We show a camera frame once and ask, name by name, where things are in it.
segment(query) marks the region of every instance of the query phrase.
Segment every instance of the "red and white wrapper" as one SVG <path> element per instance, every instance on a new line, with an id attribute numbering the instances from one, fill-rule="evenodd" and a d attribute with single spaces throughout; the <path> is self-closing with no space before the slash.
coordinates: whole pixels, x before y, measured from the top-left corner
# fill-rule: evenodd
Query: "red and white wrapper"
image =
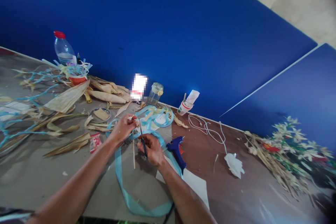
<path id="1" fill-rule="evenodd" d="M 95 152 L 99 145 L 101 145 L 101 140 L 100 140 L 100 133 L 91 135 L 90 138 L 90 154 L 92 154 L 93 152 Z"/>

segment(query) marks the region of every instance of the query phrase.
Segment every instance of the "hand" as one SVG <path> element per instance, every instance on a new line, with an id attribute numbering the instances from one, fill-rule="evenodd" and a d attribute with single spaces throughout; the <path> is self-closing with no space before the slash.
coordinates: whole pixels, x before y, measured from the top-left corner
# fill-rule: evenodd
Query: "hand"
<path id="1" fill-rule="evenodd" d="M 107 140 L 115 142 L 119 148 L 123 141 L 131 134 L 132 130 L 139 125 L 139 122 L 136 121 L 136 119 L 137 117 L 135 115 L 124 115 L 117 125 L 114 126 L 114 129 Z"/>
<path id="2" fill-rule="evenodd" d="M 148 161 L 154 166 L 161 166 L 166 159 L 161 150 L 159 140 L 152 134 L 144 134 L 143 138 L 145 140 Z M 140 151 L 144 152 L 142 142 L 139 142 L 137 147 Z"/>

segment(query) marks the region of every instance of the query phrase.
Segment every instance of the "gray table surface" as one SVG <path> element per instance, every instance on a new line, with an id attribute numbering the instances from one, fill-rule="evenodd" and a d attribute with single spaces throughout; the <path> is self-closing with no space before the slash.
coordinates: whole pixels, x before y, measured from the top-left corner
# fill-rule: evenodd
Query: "gray table surface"
<path id="1" fill-rule="evenodd" d="M 22 78 L 13 78 L 17 73 L 11 69 L 27 68 L 28 70 L 34 70 L 40 65 L 43 64 L 24 56 L 1 55 L 0 94 L 13 98 L 31 96 L 32 93 L 28 88 L 19 85 Z M 48 85 L 51 85 L 51 83 L 38 85 L 33 94 L 43 92 Z M 60 85 L 54 89 L 54 94 L 60 94 L 66 89 L 67 87 Z M 54 94 L 50 93 L 43 96 L 38 102 L 45 104 L 54 97 Z M 104 107 L 105 103 L 93 99 L 92 103 L 88 104 L 84 98 L 80 98 L 73 113 L 83 111 L 83 109 L 90 111 L 99 106 Z M 135 113 L 134 110 L 137 107 L 138 105 L 131 103 L 126 112 Z M 111 110 L 111 112 L 113 115 L 111 119 L 113 119 L 117 110 Z M 52 158 L 42 157 L 56 147 L 67 143 L 84 132 L 88 132 L 84 128 L 85 119 L 86 117 L 76 117 L 60 121 L 57 124 L 61 127 L 80 124 L 80 129 L 57 138 L 31 135 L 18 148 L 0 159 L 1 207 L 36 210 L 85 163 L 90 156 L 89 146 L 85 146 L 77 153 L 70 152 Z M 161 128 L 158 132 L 165 142 L 171 141 L 171 127 Z M 104 134 L 101 134 L 101 139 L 103 141 L 106 139 Z M 136 170 L 134 171 L 131 146 L 123 146 L 122 153 L 124 188 L 133 198 L 138 198 L 139 204 L 147 208 L 154 208 L 167 202 L 170 199 L 170 194 L 166 186 L 155 179 L 155 168 L 140 156 L 137 156 Z M 134 215 L 128 210 L 116 178 L 114 155 L 108 162 L 104 173 L 100 176 L 83 215 L 147 223 L 162 223 L 164 220 L 164 217 L 152 218 Z M 173 214 L 169 223 L 174 222 Z"/>

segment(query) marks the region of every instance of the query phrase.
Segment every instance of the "plastic cup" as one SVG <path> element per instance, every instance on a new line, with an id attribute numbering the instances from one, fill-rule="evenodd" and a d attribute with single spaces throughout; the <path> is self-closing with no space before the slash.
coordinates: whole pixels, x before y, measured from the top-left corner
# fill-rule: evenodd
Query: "plastic cup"
<path id="1" fill-rule="evenodd" d="M 187 102 L 187 101 L 182 101 L 181 105 L 179 106 L 177 113 L 180 116 L 183 116 L 185 113 L 187 113 L 189 110 L 191 110 L 193 108 L 193 104 Z"/>
<path id="2" fill-rule="evenodd" d="M 69 80 L 75 86 L 87 81 L 87 79 L 88 78 L 86 76 L 74 76 L 74 75 L 69 76 Z"/>

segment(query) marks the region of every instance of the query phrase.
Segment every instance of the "blue partition board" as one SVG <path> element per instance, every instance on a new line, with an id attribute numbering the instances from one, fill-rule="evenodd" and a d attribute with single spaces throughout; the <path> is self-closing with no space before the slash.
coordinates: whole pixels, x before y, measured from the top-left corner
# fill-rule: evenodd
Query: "blue partition board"
<path id="1" fill-rule="evenodd" d="M 306 138 L 336 152 L 336 50 L 324 44 L 221 117 L 262 137 L 298 118 Z"/>
<path id="2" fill-rule="evenodd" d="M 53 60 L 62 31 L 91 74 L 147 75 L 172 106 L 198 90 L 214 120 L 317 45 L 257 0 L 0 0 L 0 20 L 1 46 Z"/>

